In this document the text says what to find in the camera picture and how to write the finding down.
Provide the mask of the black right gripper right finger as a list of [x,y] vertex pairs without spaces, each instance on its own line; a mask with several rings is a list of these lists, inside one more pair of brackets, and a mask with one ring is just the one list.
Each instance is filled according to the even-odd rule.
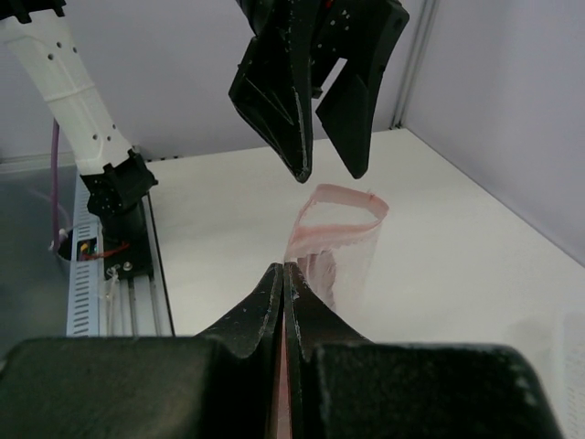
[[559,438],[529,362],[493,344],[375,343],[283,269],[295,438]]

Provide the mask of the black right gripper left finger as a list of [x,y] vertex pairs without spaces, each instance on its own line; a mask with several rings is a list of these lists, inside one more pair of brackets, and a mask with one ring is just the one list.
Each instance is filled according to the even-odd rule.
[[4,438],[265,438],[282,271],[194,337],[39,338],[1,361]]

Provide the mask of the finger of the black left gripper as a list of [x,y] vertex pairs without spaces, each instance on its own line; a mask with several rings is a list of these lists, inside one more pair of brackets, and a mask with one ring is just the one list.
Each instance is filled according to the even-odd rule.
[[229,88],[240,117],[296,181],[312,172],[314,1],[239,1],[253,37]]
[[316,109],[355,179],[368,169],[372,125],[390,56],[410,20],[399,1],[327,1],[315,32],[315,87],[346,63]]

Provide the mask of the clear zip top bag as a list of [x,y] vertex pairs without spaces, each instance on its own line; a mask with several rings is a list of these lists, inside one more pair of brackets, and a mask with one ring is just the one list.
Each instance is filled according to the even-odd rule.
[[338,315],[356,311],[363,297],[388,205],[370,192],[317,186],[301,208],[283,256],[282,343],[271,437],[302,438],[306,373],[323,344],[361,343],[365,337]]

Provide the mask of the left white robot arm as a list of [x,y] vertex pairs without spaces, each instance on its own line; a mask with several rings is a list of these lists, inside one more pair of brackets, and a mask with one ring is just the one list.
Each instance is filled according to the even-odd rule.
[[[64,134],[108,240],[145,233],[155,185],[119,132],[70,34],[61,1],[4,1],[1,39]],[[368,169],[380,84],[410,16],[399,1],[242,1],[253,36],[229,88],[240,117],[298,182],[312,172],[319,121],[354,178]]]

